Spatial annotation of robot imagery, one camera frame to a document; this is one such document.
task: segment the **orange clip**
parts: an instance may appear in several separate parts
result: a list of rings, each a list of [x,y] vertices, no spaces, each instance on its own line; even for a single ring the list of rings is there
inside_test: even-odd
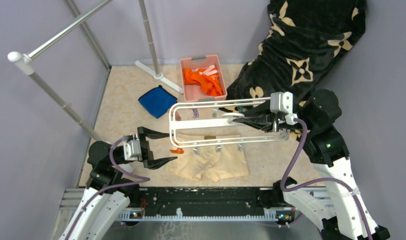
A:
[[[170,149],[169,152],[171,154],[183,154],[184,150],[182,148],[177,147],[176,149]]]

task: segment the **white clamp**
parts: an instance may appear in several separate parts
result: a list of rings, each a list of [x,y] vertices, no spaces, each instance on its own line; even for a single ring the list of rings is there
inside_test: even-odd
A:
[[[7,55],[7,59],[14,63],[16,67],[18,67],[26,76],[29,76],[35,72],[33,67],[30,65],[32,63],[32,59],[26,55],[17,52],[17,51],[12,51]]]

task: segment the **white cable tie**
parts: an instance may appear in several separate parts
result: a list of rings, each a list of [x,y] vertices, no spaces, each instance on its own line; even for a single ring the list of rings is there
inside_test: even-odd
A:
[[[352,191],[340,194],[341,197],[352,197],[352,196],[355,196],[355,195],[361,195],[361,191],[359,190],[359,187],[356,187]]]

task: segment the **white metal frame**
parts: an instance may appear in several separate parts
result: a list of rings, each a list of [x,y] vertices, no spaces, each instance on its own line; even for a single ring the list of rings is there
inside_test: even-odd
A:
[[[223,101],[204,101],[204,102],[179,102],[169,109],[169,132],[171,133],[170,142],[177,148],[198,148],[207,146],[221,146],[229,144],[248,144],[248,143],[269,143],[281,142],[289,139],[290,131],[281,129],[279,132],[266,134],[264,136],[241,136],[230,138],[202,139],[182,141],[178,139],[178,131],[189,129],[204,128],[221,128],[221,127],[239,127],[246,126],[243,123],[233,122],[234,118],[240,118],[244,115],[241,113],[224,113],[221,118],[212,119],[193,119],[193,120],[176,120],[175,115],[178,110],[184,109],[213,109],[225,107],[244,107],[255,106],[269,101],[271,97],[223,100]]]
[[[98,44],[97,40],[93,37],[91,30],[85,24],[85,20],[89,17],[97,13],[100,9],[105,7],[109,4],[112,0],[103,0],[100,3],[96,4],[92,7],[89,11],[79,14],[78,7],[75,5],[73,0],[63,0],[66,6],[69,8],[69,11],[72,15],[77,16],[71,24],[65,27],[62,31],[57,33],[55,36],[50,38],[44,44],[39,46],[38,48],[34,49],[28,54],[22,54],[17,51],[10,52],[7,55],[7,58],[10,62],[14,63],[26,76],[30,77],[42,90],[45,91],[77,124],[81,126],[81,128],[94,140],[96,141],[103,141],[103,138],[97,134],[94,129],[85,122],[72,108],[71,104],[63,100],[42,78],[38,73],[36,73],[35,69],[31,66],[33,60],[38,57],[41,53],[51,47],[53,44],[58,42],[76,27],[80,27],[82,33],[87,38],[90,46],[92,47],[93,51],[96,53],[97,57],[103,63],[106,68],[110,68],[109,63],[106,60],[103,50],[101,49],[100,45]],[[179,93],[183,93],[183,89],[173,83],[172,81],[168,80],[166,77],[163,76],[163,73],[159,70],[159,63],[156,55],[155,46],[153,43],[153,37],[150,30],[149,19],[147,17],[146,6],[144,4],[144,0],[139,0],[139,5],[141,8],[141,13],[144,21],[145,31],[147,34],[148,45],[150,47],[151,58],[153,60],[154,70],[149,68],[148,66],[140,63],[139,61],[136,62],[136,65],[143,69],[144,71],[153,75],[155,80],[159,80],[169,87],[173,88],[175,91]]]

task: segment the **orange cloth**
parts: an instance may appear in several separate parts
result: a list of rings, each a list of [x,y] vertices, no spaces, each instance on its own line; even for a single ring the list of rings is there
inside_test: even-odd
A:
[[[190,68],[184,68],[184,83],[200,85],[200,90],[209,96],[221,96],[223,93],[219,83],[219,73],[216,71],[214,74],[206,75],[203,73],[206,70],[207,68],[199,68],[197,71],[192,71]]]

